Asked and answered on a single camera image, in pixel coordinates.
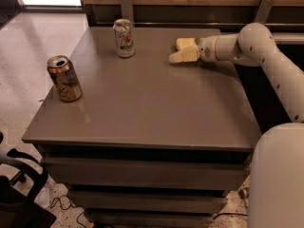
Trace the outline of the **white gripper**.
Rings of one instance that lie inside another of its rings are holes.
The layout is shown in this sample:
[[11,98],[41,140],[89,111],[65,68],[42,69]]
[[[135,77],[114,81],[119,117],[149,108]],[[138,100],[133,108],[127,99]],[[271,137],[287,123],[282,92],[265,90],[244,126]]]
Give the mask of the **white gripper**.
[[169,56],[170,63],[196,62],[200,57],[204,62],[216,62],[217,36],[202,37],[198,40],[198,48],[186,47]]

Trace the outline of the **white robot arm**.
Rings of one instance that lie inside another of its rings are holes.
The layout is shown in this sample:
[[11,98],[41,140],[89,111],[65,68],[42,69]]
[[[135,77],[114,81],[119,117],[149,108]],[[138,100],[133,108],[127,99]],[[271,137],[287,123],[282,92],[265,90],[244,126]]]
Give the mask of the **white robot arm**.
[[290,121],[266,131],[251,163],[247,228],[304,228],[304,72],[260,23],[237,34],[179,38],[171,63],[229,61],[261,67]]

